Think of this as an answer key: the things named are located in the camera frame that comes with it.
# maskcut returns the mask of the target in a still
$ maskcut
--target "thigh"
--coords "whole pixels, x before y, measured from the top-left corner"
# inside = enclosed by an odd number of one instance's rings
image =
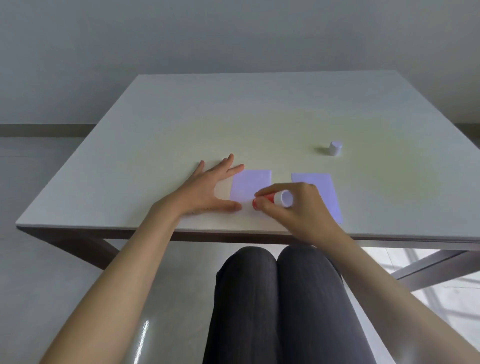
[[[276,260],[263,248],[232,255],[216,277],[204,364],[273,364],[280,357]]]
[[[285,363],[374,364],[342,279],[325,255],[291,245],[277,266]]]

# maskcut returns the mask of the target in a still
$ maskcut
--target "white table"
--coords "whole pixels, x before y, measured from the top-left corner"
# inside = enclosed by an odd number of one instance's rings
[[[325,153],[332,140],[344,144],[338,157]],[[406,284],[446,261],[455,261],[446,278],[480,269],[468,252],[480,250],[480,151],[394,71],[140,75],[18,228],[105,268],[118,251],[103,238],[130,237],[200,159],[230,152],[247,169],[272,170],[272,182],[330,173],[342,228],[360,243],[450,250],[397,271]],[[228,198],[230,185],[216,194]],[[185,217],[172,239],[294,241],[245,212]]]

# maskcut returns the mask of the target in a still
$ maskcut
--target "person's left arm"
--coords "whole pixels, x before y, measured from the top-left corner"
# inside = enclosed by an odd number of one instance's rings
[[[201,161],[175,192],[155,202],[135,234],[80,301],[41,360],[52,363],[118,363],[132,340],[165,249],[185,214],[237,211],[238,202],[220,200],[215,184],[243,170],[230,168],[230,154],[203,172]]]

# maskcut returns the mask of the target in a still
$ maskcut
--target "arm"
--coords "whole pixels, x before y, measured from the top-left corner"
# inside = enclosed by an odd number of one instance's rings
[[[41,360],[50,363],[118,363],[134,334],[156,271],[181,215],[236,211],[214,197],[215,184],[243,170],[233,155],[203,172],[201,161],[175,192],[153,204],[145,220],[70,315]]]
[[[262,195],[290,190],[291,208]],[[415,298],[346,235],[315,186],[274,184],[257,192],[257,206],[294,236],[321,249],[342,276],[397,363],[480,363],[480,353]]]

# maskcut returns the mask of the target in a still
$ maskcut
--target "tile floor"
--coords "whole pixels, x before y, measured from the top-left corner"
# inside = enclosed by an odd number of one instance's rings
[[[0,138],[0,357],[36,363],[100,274],[73,256],[17,231],[14,223],[81,143],[77,138]],[[111,241],[121,248],[123,241]],[[174,242],[167,249],[124,363],[200,363],[215,274],[243,244]],[[283,246],[268,246],[277,256]],[[433,253],[365,248],[387,271]],[[414,293],[480,349],[480,272]],[[358,303],[379,364],[392,363]],[[139,342],[143,346],[139,355]]]

